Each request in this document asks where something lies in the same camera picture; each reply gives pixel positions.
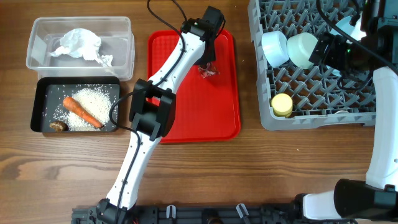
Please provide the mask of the red serving tray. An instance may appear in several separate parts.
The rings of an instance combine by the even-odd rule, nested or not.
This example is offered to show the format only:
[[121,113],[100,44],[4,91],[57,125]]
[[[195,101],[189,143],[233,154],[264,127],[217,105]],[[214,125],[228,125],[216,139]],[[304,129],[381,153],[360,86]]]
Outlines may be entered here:
[[234,40],[227,30],[215,40],[215,52],[216,75],[204,78],[194,66],[179,86],[175,121],[162,144],[226,141],[240,132]]

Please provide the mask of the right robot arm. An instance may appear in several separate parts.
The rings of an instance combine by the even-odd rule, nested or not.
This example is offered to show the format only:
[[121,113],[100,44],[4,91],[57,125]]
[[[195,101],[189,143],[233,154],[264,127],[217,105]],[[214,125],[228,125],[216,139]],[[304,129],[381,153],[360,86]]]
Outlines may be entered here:
[[338,35],[321,35],[309,61],[339,70],[340,88],[343,80],[354,81],[360,72],[369,73],[363,85],[374,83],[376,124],[366,179],[341,179],[332,191],[298,195],[294,219],[397,221],[397,1],[365,1],[363,6],[351,20],[360,20],[366,33],[357,41],[334,25],[316,2],[318,14]]

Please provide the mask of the white napkin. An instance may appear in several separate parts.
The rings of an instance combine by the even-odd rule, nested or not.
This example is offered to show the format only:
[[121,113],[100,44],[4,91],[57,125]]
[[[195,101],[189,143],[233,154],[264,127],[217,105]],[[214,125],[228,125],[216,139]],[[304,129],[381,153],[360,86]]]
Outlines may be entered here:
[[60,46],[50,52],[51,57],[69,55],[73,58],[83,58],[86,61],[96,61],[103,67],[111,67],[113,55],[100,55],[101,38],[94,32],[77,28],[67,32],[60,39]]

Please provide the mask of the clear plastic bin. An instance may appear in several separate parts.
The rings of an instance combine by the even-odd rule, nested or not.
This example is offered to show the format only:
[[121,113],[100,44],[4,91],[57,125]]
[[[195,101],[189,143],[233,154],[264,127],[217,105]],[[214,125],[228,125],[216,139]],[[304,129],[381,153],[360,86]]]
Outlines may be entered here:
[[[60,39],[67,32],[77,28],[88,29],[101,38],[99,54],[113,55],[111,67],[69,55],[49,55],[60,46]],[[30,32],[25,64],[39,78],[114,76],[127,81],[132,78],[134,56],[134,35],[128,17],[40,17]]]

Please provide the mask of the green bowl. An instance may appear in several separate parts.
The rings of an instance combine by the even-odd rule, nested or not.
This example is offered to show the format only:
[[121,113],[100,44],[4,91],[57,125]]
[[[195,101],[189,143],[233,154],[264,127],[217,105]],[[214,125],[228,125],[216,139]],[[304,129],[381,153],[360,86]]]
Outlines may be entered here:
[[313,66],[309,58],[317,42],[318,39],[308,32],[297,34],[287,40],[287,53],[296,67],[309,69]]

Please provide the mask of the light blue plate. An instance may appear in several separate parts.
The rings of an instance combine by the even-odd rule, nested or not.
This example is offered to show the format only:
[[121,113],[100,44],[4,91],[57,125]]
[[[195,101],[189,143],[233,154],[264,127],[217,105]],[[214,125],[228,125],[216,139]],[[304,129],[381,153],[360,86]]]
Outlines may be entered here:
[[[361,29],[360,29],[360,28],[361,28],[361,20],[357,21],[357,23],[356,23],[355,26],[352,26],[352,25],[350,24],[350,21],[351,21],[351,17],[350,17],[350,16],[344,17],[342,20],[340,20],[340,21],[336,24],[336,26],[337,26],[338,28],[340,28],[342,31],[344,31],[345,33],[349,34],[349,35],[350,35],[352,38],[354,38],[355,40],[360,41],[363,37],[366,36],[366,33],[363,32],[363,31],[361,31]],[[332,30],[330,31],[330,34],[333,34],[333,35],[340,35],[340,34],[339,34],[336,30],[334,30],[334,29],[332,29]],[[333,74],[334,76],[337,76],[337,77],[340,77],[340,76],[341,76],[340,71],[337,70],[337,69],[335,69],[335,68],[333,69],[332,74]]]

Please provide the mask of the brown food scrap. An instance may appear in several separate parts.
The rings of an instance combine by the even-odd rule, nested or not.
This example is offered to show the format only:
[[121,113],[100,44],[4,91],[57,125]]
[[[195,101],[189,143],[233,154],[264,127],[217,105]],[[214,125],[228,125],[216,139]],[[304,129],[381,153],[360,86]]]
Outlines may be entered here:
[[56,132],[68,131],[69,127],[63,121],[54,121],[49,124],[49,126]]

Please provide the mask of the white rice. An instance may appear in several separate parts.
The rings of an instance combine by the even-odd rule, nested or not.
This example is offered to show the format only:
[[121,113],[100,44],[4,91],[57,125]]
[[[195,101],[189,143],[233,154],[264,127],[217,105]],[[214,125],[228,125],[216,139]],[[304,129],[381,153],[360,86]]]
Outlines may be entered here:
[[109,114],[112,114],[114,120],[118,118],[118,110],[115,108],[111,111],[112,102],[108,95],[98,91],[85,88],[80,90],[72,96],[81,106],[95,117],[103,127],[101,129],[95,128],[87,123],[76,114],[68,110],[68,113],[61,117],[60,121],[66,123],[69,127],[69,132],[85,132],[85,131],[113,131],[116,129],[115,125],[110,121]]

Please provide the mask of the yellow cup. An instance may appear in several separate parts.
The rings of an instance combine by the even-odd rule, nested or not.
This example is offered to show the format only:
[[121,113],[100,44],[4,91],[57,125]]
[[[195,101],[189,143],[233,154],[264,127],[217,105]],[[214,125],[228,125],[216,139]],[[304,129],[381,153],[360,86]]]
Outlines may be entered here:
[[275,116],[288,118],[293,111],[293,101],[288,94],[279,93],[271,99],[271,107]]

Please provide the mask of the light blue bowl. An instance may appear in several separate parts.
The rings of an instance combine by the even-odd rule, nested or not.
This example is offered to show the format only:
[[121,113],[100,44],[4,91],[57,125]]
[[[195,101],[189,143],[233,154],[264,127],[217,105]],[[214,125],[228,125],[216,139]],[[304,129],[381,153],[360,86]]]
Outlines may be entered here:
[[271,67],[277,68],[289,60],[287,38],[281,31],[264,33],[261,44],[264,56]]

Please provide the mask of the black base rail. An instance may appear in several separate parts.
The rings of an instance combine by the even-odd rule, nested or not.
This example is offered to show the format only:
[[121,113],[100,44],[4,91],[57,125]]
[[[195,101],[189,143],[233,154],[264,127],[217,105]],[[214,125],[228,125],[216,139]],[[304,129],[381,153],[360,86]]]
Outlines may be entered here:
[[287,204],[249,207],[243,203],[228,207],[134,206],[130,210],[106,202],[72,210],[72,223],[207,224],[207,223],[355,223],[347,219],[309,220]]

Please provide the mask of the orange carrot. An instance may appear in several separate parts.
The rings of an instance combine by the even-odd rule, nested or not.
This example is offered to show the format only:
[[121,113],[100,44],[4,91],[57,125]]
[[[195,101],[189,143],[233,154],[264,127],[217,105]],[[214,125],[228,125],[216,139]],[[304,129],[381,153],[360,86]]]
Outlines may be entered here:
[[87,110],[84,109],[74,98],[66,97],[63,100],[63,106],[95,128],[101,129],[103,127],[103,125],[95,117],[89,114],[89,112],[87,112]]

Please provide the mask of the grey dishwasher rack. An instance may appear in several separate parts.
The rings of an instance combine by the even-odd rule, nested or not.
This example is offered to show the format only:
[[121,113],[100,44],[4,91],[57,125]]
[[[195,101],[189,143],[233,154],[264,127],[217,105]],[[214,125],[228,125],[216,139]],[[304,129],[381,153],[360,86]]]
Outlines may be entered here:
[[[313,129],[332,124],[376,124],[376,90],[373,82],[363,85],[368,72],[355,74],[355,80],[343,80],[332,74],[333,68],[315,65],[296,67],[290,60],[277,68],[267,62],[261,38],[266,32],[281,31],[287,40],[297,34],[311,33],[317,39],[333,29],[318,14],[317,1],[252,0],[248,6],[251,39],[257,60],[257,94],[262,126],[271,131]],[[357,16],[365,1],[319,1],[322,11],[336,25],[344,17]],[[275,116],[271,99],[288,94],[293,111],[288,117]]]

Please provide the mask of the red candy wrapper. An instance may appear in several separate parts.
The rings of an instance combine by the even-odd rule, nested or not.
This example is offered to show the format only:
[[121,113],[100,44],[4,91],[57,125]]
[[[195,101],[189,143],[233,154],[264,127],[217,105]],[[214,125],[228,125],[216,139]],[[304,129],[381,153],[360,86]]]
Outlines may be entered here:
[[198,70],[202,78],[208,78],[220,73],[213,62],[209,62],[206,65],[199,65]]

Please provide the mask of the black tray bin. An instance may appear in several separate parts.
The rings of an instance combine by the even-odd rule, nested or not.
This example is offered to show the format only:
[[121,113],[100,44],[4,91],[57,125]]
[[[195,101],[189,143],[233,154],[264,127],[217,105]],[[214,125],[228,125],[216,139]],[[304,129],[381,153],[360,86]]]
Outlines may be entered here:
[[120,81],[116,77],[45,77],[37,82],[30,128],[38,133],[54,133],[54,121],[68,113],[63,107],[67,96],[89,88],[108,95],[114,103],[120,97]]

